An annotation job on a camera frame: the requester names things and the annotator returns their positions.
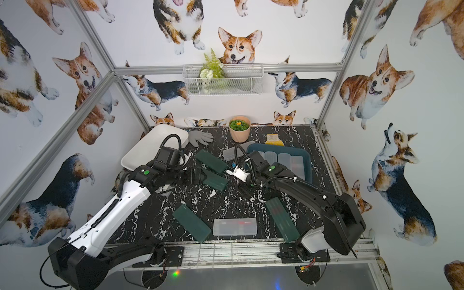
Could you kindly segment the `white storage tray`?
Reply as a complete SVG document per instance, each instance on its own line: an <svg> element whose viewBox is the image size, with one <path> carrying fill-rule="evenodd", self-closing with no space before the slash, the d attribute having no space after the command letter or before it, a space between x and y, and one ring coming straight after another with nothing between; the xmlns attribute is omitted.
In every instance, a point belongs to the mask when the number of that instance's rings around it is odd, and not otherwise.
<svg viewBox="0 0 464 290"><path fill-rule="evenodd" d="M162 141L170 134L176 134L181 139L181 147L189 143L189 133L186 130L167 124L160 124L146 134L122 159L121 166L135 170L155 158Z"/></svg>

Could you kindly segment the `clear pencil case top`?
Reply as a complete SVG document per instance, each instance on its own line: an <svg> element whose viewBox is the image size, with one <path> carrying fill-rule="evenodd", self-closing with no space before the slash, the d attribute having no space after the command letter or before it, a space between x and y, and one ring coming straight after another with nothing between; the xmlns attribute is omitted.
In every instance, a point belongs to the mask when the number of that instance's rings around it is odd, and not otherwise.
<svg viewBox="0 0 464 290"><path fill-rule="evenodd" d="M242 143L240 144L239 146L241 148L243 148L243 150L247 150L249 146L255 144L254 141L248 141L248 142L245 142L245 143ZM225 149L222 151L222 158L226 161L226 162L229 162L229 161L232 161L235 159L235 147L230 147L228 149Z"/></svg>

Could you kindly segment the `beige ribbed flower pot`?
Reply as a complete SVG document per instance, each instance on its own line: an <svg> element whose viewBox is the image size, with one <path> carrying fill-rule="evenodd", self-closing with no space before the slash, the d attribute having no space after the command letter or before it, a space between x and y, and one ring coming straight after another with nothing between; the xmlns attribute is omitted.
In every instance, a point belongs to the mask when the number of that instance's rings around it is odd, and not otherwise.
<svg viewBox="0 0 464 290"><path fill-rule="evenodd" d="M229 121L228 127L233 141L244 143L248 140L251 127L251 122L248 118L236 116Z"/></svg>

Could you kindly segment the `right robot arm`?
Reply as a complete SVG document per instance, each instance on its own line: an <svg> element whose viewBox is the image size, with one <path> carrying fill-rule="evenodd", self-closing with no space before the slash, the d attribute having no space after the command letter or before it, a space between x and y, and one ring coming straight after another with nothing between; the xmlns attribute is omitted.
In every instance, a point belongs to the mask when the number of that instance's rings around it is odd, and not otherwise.
<svg viewBox="0 0 464 290"><path fill-rule="evenodd" d="M332 249L344 256L354 253L366 223L350 195L321 190L287 167L279 163L269 164L258 152L244 157L250 176L240 187L243 192L250 193L256 188L283 192L320 217L322 225L308 230L300 238L300 244L307 252L313 254Z"/></svg>

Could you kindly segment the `teal storage box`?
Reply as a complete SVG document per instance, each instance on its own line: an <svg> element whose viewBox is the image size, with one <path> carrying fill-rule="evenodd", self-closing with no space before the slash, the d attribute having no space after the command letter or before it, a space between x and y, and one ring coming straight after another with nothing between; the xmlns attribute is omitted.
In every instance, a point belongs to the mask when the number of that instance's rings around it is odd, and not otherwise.
<svg viewBox="0 0 464 290"><path fill-rule="evenodd" d="M279 160L279 154L287 153L290 157L288 162L285 163L285 166L288 164L288 169L290 169L298 177L304 179L309 183L313 182L312 160L310 154L306 150L295 147L266 145L258 143L250 145L246 150L247 153L251 153L254 151L263 153L274 152L276 154L276 162L278 162ZM301 166L298 170L294 169L294 167L291 165L291 162L293 160L296 160L296 157L298 157L298 159L301 160Z"/></svg>

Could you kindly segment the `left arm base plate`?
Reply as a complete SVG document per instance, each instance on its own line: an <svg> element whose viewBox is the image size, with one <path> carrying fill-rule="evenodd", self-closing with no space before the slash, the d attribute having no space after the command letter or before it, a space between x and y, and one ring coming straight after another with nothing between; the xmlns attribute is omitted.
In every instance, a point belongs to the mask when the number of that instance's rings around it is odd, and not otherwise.
<svg viewBox="0 0 464 290"><path fill-rule="evenodd" d="M146 262L133 264L133 268L147 267L180 267L184 256L184 247L167 246L163 249L155 250L152 257Z"/></svg>

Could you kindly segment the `green pencil case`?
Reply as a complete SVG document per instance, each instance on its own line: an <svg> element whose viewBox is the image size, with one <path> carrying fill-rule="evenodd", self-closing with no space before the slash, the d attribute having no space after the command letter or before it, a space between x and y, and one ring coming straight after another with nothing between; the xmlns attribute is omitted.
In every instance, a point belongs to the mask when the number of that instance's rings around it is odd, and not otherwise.
<svg viewBox="0 0 464 290"><path fill-rule="evenodd" d="M223 192L227 188L228 181L219 175L206 169L202 169L202 183L217 191Z"/></svg>
<svg viewBox="0 0 464 290"><path fill-rule="evenodd" d="M195 158L217 174L223 174L228 168L225 162L203 149L196 153Z"/></svg>
<svg viewBox="0 0 464 290"><path fill-rule="evenodd" d="M200 243L203 243L211 233L210 227L184 204L174 211L173 217Z"/></svg>
<svg viewBox="0 0 464 290"><path fill-rule="evenodd" d="M295 242L300 237L300 233L280 202L280 199L270 199L265 205L285 242Z"/></svg>

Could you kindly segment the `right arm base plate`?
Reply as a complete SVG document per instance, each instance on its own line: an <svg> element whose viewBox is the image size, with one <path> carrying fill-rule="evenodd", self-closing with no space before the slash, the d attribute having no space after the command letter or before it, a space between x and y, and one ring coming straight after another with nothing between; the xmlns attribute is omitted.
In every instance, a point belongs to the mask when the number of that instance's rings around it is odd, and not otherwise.
<svg viewBox="0 0 464 290"><path fill-rule="evenodd" d="M316 253L310 253L300 244L280 244L277 257L281 259L282 263L309 263L315 262L330 262L330 255L321 250Z"/></svg>

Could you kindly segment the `yellow knit glove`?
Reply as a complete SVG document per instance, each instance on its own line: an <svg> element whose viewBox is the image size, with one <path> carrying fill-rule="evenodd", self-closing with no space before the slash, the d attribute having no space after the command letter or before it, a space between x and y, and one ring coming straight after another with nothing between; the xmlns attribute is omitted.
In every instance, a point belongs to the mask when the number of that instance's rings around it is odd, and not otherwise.
<svg viewBox="0 0 464 290"><path fill-rule="evenodd" d="M274 146L284 146L284 143L279 138L278 134L267 134L267 140L266 140L265 144L266 145L274 145Z"/></svg>

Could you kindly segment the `grey rubber glove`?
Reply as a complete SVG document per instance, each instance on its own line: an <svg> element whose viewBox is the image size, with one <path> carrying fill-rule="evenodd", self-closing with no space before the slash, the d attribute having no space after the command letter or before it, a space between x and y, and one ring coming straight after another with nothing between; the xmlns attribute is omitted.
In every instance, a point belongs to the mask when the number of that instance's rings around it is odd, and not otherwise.
<svg viewBox="0 0 464 290"><path fill-rule="evenodd" d="M199 145L208 146L214 141L213 135L199 130L191 130L188 132L188 142L198 148Z"/></svg>

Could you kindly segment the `green fern plant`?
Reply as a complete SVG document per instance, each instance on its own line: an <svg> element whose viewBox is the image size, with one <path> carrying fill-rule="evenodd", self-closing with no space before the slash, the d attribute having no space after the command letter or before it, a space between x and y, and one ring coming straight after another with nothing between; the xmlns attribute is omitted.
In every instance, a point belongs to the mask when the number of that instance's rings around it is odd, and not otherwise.
<svg viewBox="0 0 464 290"><path fill-rule="evenodd" d="M224 64L217 57L213 49L210 50L210 55L204 53L204 57L205 64L199 73L203 91L205 94L218 93L225 88Z"/></svg>

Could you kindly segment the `aluminium front rail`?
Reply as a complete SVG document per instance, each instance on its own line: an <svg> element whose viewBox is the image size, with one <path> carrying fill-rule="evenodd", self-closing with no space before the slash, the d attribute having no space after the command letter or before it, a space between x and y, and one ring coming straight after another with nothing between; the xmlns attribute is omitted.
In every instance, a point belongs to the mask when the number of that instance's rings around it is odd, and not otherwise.
<svg viewBox="0 0 464 290"><path fill-rule="evenodd" d="M133 271L254 268L372 263L379 258L379 250L372 239L365 238L360 239L347 256L329 250L313 254L306 261L287 259L294 252L294 244L285 244L283 239L208 240L202 244L192 241L167 242L164 248L167 261L157 264L154 261L134 260L126 267Z"/></svg>

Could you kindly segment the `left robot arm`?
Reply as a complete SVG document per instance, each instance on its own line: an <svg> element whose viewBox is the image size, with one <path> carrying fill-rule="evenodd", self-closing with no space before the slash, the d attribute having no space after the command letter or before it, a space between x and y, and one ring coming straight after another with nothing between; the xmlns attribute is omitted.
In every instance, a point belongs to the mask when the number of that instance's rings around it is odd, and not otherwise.
<svg viewBox="0 0 464 290"><path fill-rule="evenodd" d="M168 182L174 186L200 184L200 169L162 171L141 165L126 172L116 195L90 221L68 238L55 238L48 246L48 261L65 287L95 290L109 275L137 263L165 259L164 244L142 238L130 244L106 248L107 241L127 217Z"/></svg>

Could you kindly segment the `clear case with red pen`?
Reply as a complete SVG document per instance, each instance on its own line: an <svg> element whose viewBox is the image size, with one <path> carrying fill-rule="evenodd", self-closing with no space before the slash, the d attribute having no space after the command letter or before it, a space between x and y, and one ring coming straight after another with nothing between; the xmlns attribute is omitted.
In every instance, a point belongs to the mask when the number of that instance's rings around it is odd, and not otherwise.
<svg viewBox="0 0 464 290"><path fill-rule="evenodd" d="M215 219L214 236L254 236L257 234L256 218Z"/></svg>

